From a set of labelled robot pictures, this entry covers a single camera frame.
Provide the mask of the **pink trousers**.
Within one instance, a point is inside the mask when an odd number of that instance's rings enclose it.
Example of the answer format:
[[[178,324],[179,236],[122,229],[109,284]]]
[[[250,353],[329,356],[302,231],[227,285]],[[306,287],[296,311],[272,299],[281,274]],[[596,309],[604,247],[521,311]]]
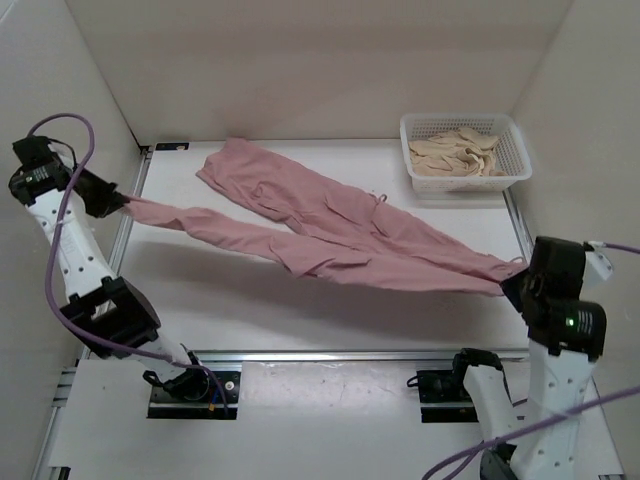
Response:
[[[279,263],[295,277],[342,285],[499,296],[501,283],[527,267],[522,260],[474,251],[389,205],[385,196],[344,185],[245,139],[227,140],[196,175],[285,230],[138,197],[123,209],[138,223]]]

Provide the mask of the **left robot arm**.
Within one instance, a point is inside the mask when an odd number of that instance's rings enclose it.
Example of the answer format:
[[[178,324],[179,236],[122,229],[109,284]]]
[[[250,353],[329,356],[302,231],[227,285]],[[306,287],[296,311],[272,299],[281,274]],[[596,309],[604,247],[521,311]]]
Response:
[[[21,165],[11,176],[9,189],[55,250],[67,297],[58,311],[67,327],[102,359],[139,360],[146,367],[144,379],[172,397],[202,398],[210,387],[209,375],[196,367],[193,353],[161,334],[160,320],[148,299],[114,272],[89,227],[89,218],[116,212],[127,198],[116,184],[84,170],[64,202],[76,164],[74,156],[65,156],[55,143],[46,136],[14,142]]]

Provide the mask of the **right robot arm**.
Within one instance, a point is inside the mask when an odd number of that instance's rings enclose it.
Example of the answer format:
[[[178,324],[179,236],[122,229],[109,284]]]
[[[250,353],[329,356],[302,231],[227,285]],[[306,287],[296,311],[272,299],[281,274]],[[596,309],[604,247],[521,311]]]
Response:
[[[480,363],[449,375],[460,399],[472,400],[482,436],[483,479],[573,479],[587,385],[604,350],[607,318],[597,303],[580,298],[588,263],[586,246],[539,237],[526,270],[501,288],[527,326],[530,379],[524,429],[519,430],[506,376],[489,352]]]

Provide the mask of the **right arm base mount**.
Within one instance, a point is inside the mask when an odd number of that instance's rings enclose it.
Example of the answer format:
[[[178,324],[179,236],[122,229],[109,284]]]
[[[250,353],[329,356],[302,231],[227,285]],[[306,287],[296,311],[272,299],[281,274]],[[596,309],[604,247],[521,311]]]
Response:
[[[502,374],[504,367],[497,354],[473,348],[457,353],[449,370],[418,370],[406,381],[408,388],[416,388],[419,395],[423,424],[477,423],[478,417],[471,395],[463,380],[471,367],[488,366]]]

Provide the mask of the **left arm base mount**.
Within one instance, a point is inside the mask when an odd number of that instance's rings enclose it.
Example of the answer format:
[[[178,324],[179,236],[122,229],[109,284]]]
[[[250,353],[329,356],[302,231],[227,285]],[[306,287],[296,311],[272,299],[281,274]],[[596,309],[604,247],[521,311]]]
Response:
[[[236,420],[241,392],[240,370],[214,371],[222,389],[204,372],[189,373],[184,381],[162,383],[147,370],[143,379],[151,386],[149,419]]]

